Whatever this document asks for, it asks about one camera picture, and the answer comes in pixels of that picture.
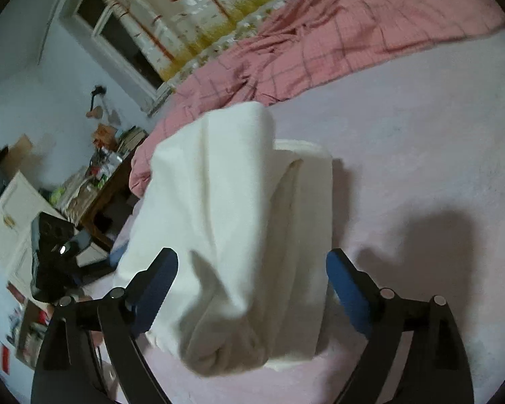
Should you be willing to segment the orange snack bag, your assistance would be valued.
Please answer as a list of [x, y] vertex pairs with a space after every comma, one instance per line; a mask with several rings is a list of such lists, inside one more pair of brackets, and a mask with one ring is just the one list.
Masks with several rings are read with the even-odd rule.
[[99, 124], [92, 134], [93, 143], [97, 147], [103, 147], [103, 146], [114, 147], [116, 143], [115, 140], [116, 132], [117, 129], [114, 128], [113, 126]]

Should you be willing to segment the stack of papers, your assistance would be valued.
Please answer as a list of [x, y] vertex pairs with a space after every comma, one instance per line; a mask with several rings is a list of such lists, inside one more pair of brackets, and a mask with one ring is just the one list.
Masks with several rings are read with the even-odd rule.
[[92, 175], [81, 167], [51, 193], [49, 202], [67, 219], [80, 218], [96, 198], [98, 190]]

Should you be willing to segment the white zip hoodie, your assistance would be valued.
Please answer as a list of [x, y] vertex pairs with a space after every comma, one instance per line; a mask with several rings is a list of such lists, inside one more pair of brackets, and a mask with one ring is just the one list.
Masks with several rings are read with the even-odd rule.
[[115, 280], [164, 248], [178, 274], [147, 339], [204, 377], [314, 357], [332, 245], [331, 156], [270, 111], [210, 111], [160, 142]]

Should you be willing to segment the tree print curtain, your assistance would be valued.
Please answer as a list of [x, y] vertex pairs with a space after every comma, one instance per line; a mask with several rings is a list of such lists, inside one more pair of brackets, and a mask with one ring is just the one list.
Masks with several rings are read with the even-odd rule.
[[195, 68], [255, 34], [285, 0], [103, 0], [163, 81], [177, 85]]

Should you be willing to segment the white framed window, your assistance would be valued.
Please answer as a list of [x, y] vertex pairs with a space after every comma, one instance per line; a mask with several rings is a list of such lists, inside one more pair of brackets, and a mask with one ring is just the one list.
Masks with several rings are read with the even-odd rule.
[[62, 0], [61, 4], [60, 19], [83, 49], [146, 115], [156, 115], [171, 89], [115, 10], [103, 0]]

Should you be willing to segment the pink checked quilt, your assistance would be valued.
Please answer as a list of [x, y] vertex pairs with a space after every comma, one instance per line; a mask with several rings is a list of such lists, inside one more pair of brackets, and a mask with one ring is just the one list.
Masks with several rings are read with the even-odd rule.
[[245, 101], [265, 106], [426, 48], [505, 27], [495, 0], [291, 0], [258, 33], [195, 69], [137, 148], [129, 188], [141, 196], [156, 146], [203, 113]]

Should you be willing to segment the white drawer cabinet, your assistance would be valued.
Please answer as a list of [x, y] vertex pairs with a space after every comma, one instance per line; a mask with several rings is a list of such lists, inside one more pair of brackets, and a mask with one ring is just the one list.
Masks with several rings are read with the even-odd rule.
[[24, 296], [31, 298], [32, 221], [40, 212], [63, 219], [18, 171], [0, 197], [0, 269]]

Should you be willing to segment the cardboard box on cabinet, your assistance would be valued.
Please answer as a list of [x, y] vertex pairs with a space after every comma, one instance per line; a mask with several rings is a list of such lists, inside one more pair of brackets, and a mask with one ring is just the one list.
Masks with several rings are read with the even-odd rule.
[[1, 169], [8, 179], [12, 179], [21, 169], [23, 162], [31, 154], [32, 148], [33, 144], [26, 134], [22, 134], [19, 140], [9, 147], [7, 155], [1, 162]]

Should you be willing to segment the pink bed sheet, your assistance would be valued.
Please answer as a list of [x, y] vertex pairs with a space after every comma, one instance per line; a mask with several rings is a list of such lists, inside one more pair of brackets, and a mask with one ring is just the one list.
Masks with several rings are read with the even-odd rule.
[[276, 131], [334, 159], [334, 242], [399, 295], [442, 295], [474, 397], [505, 380], [505, 28], [277, 104]]

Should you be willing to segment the dark wooden desk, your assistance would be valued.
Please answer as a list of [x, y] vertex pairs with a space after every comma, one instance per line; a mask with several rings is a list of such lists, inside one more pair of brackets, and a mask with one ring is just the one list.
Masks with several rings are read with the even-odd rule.
[[93, 191], [81, 211], [76, 228], [85, 229], [105, 252], [109, 252], [137, 201], [129, 190], [133, 153], [122, 158], [109, 152], [104, 161], [90, 166], [87, 184]]

